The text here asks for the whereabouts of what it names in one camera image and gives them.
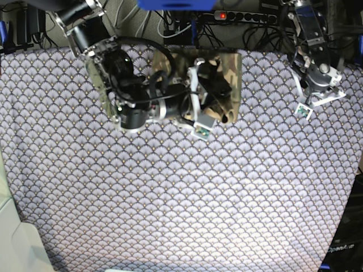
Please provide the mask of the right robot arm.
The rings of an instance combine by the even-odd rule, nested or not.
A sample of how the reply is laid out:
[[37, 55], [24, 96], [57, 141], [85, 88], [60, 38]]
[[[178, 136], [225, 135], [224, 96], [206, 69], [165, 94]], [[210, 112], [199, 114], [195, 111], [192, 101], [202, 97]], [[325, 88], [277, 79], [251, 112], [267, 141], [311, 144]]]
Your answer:
[[[30, 1], [50, 11], [69, 42], [71, 51], [86, 61], [86, 70], [100, 92], [104, 110], [115, 126], [137, 133], [149, 122], [172, 119], [195, 134], [208, 135], [215, 118], [206, 112], [232, 93], [220, 71], [221, 63], [194, 58], [177, 78], [176, 60], [157, 42], [141, 37], [111, 35], [103, 20], [106, 11], [99, 1]], [[166, 61], [150, 78], [134, 73], [133, 61], [122, 46], [150, 45]]]

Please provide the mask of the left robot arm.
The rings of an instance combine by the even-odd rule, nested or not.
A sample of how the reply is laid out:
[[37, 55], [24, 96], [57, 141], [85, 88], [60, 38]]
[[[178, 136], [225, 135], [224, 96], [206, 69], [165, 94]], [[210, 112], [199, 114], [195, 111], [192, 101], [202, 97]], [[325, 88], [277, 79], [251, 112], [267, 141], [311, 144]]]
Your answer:
[[296, 112], [312, 112], [315, 107], [350, 96], [339, 90], [344, 58], [330, 52], [326, 25], [310, 1], [281, 1], [280, 24], [289, 19], [294, 26], [294, 40], [287, 40], [293, 50], [289, 67], [296, 83], [299, 101]]

